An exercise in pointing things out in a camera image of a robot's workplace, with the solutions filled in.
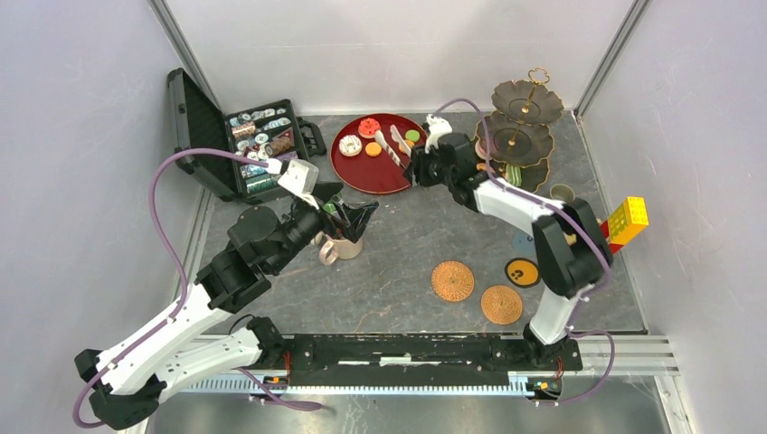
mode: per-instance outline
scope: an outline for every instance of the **white toy food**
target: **white toy food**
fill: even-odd
[[[357,136],[344,136],[338,141],[338,150],[342,156],[356,156],[362,152],[362,140]]]

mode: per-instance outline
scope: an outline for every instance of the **woven coaster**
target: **woven coaster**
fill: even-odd
[[[461,301],[474,290],[474,274],[455,260],[442,262],[431,273],[431,287],[445,301]]]
[[[495,285],[482,295],[482,313],[491,323],[511,324],[522,316],[522,298],[510,287]]]

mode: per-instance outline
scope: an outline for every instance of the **case handle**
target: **case handle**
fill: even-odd
[[[298,117],[298,128],[301,130],[301,136],[304,138],[304,145],[307,148],[307,157],[310,156],[323,156],[327,153],[325,147],[325,139],[322,138],[322,133],[319,131],[319,127],[302,117]],[[310,136],[304,131],[305,128],[309,128]]]

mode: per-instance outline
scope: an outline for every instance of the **round coaster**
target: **round coaster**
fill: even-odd
[[[512,288],[495,285],[482,294],[482,313],[491,323],[505,326],[522,316],[522,298]]]
[[[421,138],[421,133],[418,131],[411,129],[407,133],[405,133],[405,138],[412,142],[417,142],[419,138]]]
[[[534,287],[541,281],[538,266],[526,258],[514,258],[506,264],[506,277],[518,288]]]
[[[448,260],[431,273],[431,287],[445,301],[461,301],[474,290],[474,274],[466,265]]]
[[[514,252],[520,256],[535,255],[535,242],[533,237],[522,231],[514,231],[514,237],[511,239],[511,247]]]
[[[381,154],[381,145],[370,142],[365,146],[365,153],[369,156],[379,156]]]

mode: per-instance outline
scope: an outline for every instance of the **cup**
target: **cup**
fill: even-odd
[[[346,239],[331,240],[324,233],[320,232],[312,240],[312,244],[320,245],[323,239],[327,239],[322,247],[319,248],[319,261],[325,265],[332,265],[337,259],[352,259],[359,255],[362,250],[362,240],[351,242]]]
[[[554,184],[549,192],[549,197],[556,201],[570,203],[575,200],[575,192],[570,186],[565,184]]]

